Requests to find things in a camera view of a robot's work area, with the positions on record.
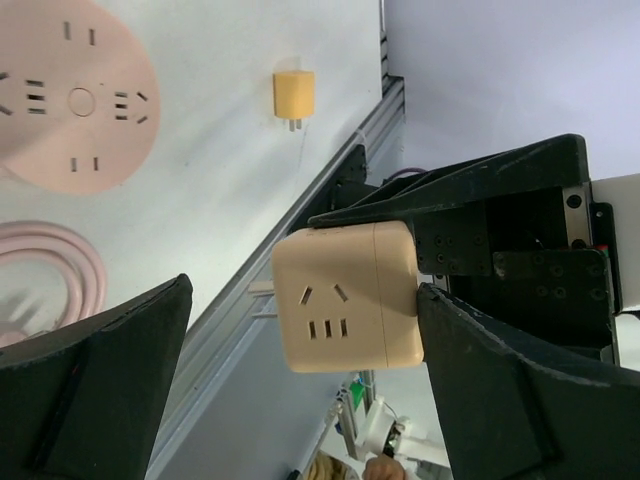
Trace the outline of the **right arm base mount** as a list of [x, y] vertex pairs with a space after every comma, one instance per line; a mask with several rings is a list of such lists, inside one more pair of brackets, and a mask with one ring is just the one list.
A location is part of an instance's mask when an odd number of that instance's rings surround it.
[[338, 167], [329, 182], [328, 210], [346, 208], [377, 189], [368, 180], [365, 147], [356, 145]]

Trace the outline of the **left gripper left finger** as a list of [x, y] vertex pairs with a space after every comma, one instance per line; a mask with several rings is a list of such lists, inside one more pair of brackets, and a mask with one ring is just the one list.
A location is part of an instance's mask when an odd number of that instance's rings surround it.
[[1, 350], [4, 479], [142, 479], [187, 331], [180, 274]]

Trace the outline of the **beige plug adapter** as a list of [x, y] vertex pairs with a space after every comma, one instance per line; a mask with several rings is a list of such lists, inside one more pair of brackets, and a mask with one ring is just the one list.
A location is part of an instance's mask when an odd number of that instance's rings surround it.
[[284, 356], [297, 373], [413, 367], [423, 360], [418, 265], [401, 221], [298, 230], [271, 253]]

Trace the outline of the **pink round power strip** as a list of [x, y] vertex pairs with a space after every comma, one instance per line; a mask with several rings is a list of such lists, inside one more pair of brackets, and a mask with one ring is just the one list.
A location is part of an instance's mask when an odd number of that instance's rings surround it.
[[1, 5], [1, 262], [50, 267], [65, 286], [57, 315], [4, 298], [1, 341], [11, 345], [99, 313], [107, 270], [80, 233], [45, 218], [19, 185], [92, 195], [144, 163], [160, 121], [155, 71], [138, 38], [93, 1]]

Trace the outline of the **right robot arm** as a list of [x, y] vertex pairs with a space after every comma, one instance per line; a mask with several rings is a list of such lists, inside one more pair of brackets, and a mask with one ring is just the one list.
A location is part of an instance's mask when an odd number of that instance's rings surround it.
[[587, 355], [639, 366], [639, 178], [594, 180], [562, 134], [365, 186], [314, 228], [400, 220], [418, 268], [488, 316]]

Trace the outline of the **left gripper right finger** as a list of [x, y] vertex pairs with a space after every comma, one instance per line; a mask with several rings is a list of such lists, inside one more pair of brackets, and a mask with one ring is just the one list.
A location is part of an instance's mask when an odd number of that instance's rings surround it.
[[639, 374], [423, 283], [418, 320], [456, 479], [636, 479]]

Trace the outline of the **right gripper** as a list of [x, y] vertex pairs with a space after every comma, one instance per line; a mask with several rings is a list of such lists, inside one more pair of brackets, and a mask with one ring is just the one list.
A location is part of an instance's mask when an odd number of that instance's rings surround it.
[[410, 220], [419, 270], [490, 317], [615, 362], [613, 207], [595, 202], [586, 140], [569, 133], [389, 181], [316, 229]]

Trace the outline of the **orange plug adapter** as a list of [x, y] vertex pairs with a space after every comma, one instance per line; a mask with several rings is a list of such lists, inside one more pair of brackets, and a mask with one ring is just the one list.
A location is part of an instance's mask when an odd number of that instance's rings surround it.
[[272, 75], [274, 115], [286, 120], [289, 131], [302, 129], [304, 119], [315, 113], [315, 73], [288, 70]]

